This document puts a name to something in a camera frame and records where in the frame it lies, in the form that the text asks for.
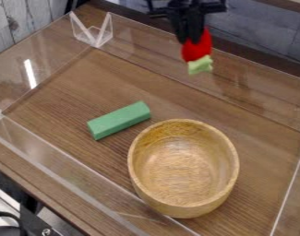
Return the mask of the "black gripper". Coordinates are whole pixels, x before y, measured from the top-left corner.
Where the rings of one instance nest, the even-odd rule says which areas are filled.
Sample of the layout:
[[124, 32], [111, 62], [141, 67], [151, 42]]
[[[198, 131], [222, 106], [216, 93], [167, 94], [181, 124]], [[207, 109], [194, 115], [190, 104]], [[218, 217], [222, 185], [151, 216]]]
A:
[[179, 42], [185, 43], [190, 36], [194, 44], [199, 43], [204, 32], [204, 15], [228, 11], [227, 0], [147, 0], [147, 6], [152, 18], [168, 16]]

